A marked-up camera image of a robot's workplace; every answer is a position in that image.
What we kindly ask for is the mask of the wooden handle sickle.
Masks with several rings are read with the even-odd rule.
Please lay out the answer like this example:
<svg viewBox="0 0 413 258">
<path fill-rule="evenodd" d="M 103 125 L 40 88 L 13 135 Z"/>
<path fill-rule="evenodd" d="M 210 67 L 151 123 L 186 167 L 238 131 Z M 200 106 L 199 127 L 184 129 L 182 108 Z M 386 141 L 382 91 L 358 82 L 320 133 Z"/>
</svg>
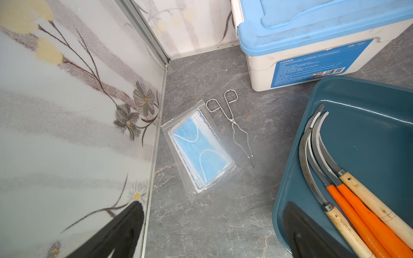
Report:
<svg viewBox="0 0 413 258">
<path fill-rule="evenodd" d="M 314 194 L 318 202 L 323 208 L 324 213 L 330 219 L 330 221 L 334 224 L 335 228 L 340 232 L 342 237 L 348 243 L 348 245 L 352 248 L 355 254 L 359 258 L 375 258 L 373 252 L 368 248 L 368 246 L 364 243 L 362 238 L 358 235 L 358 233 L 351 227 L 350 223 L 345 219 L 343 214 L 334 206 L 332 206 L 327 199 L 323 196 L 319 188 L 317 187 L 312 173 L 309 168 L 308 160 L 307 160 L 307 146 L 308 142 L 311 137 L 312 129 L 309 128 L 305 130 L 299 145 L 299 160 L 300 166 L 309 186 L 311 192 Z"/>
<path fill-rule="evenodd" d="M 327 151 L 321 136 L 318 136 L 320 153 L 327 164 L 340 180 L 378 217 L 380 218 L 407 246 L 413 247 L 413 229 L 392 211 L 384 202 L 376 197 L 368 188 L 349 172 L 343 170 Z"/>
</svg>

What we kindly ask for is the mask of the orange handle sickle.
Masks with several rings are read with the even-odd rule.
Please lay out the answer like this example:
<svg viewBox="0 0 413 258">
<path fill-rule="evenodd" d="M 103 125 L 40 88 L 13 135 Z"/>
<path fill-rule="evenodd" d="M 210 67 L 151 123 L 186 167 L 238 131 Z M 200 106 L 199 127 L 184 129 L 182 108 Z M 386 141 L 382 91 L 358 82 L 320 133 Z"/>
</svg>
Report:
<svg viewBox="0 0 413 258">
<path fill-rule="evenodd" d="M 326 119 L 328 113 L 322 113 L 315 124 L 315 135 L 311 136 L 311 141 L 315 146 L 315 156 L 321 158 L 322 168 L 328 165 L 326 160 L 322 157 L 320 153 L 320 146 L 318 136 L 320 135 L 320 130 L 322 123 Z M 386 250 L 391 254 L 390 258 L 410 258 L 413 255 L 413 251 L 409 246 L 407 246 L 380 218 L 378 218 L 368 207 L 367 212 L 371 214 L 371 217 L 366 220 L 366 224 L 371 228 L 371 230 L 378 235 L 379 241 L 385 247 Z"/>
<path fill-rule="evenodd" d="M 309 128 L 313 130 L 311 136 L 315 135 L 315 124 L 322 115 L 324 107 L 325 105 L 321 104 L 305 126 L 305 130 Z M 329 194 L 339 205 L 338 210 L 373 252 L 375 258 L 390 258 L 391 254 L 379 241 L 378 235 L 366 224 L 366 220 L 371 217 L 371 214 L 367 212 L 367 207 L 362 204 L 361 200 L 350 191 L 328 165 L 322 168 L 321 158 L 315 156 L 315 146 L 311 138 L 307 146 L 307 156 L 310 170 L 313 169 L 319 179 L 321 179 Z"/>
</svg>

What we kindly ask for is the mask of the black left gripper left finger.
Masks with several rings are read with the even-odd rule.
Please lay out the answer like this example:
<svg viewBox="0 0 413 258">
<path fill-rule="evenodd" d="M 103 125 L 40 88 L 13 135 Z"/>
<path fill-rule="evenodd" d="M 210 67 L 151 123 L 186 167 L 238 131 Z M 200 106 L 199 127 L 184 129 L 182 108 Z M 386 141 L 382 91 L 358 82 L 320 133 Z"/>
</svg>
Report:
<svg viewBox="0 0 413 258">
<path fill-rule="evenodd" d="M 134 256 L 144 223 L 139 201 L 132 202 L 112 221 L 73 251 L 70 258 L 131 258 Z"/>
</svg>

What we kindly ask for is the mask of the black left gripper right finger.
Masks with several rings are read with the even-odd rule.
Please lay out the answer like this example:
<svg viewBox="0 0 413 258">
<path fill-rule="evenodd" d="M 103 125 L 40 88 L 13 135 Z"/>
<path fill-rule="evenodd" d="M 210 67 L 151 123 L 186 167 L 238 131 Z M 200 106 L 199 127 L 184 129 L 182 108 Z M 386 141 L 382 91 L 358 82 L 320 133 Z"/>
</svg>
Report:
<svg viewBox="0 0 413 258">
<path fill-rule="evenodd" d="M 295 258 L 353 258 L 348 250 L 295 203 L 288 202 L 282 215 L 287 242 Z"/>
</svg>

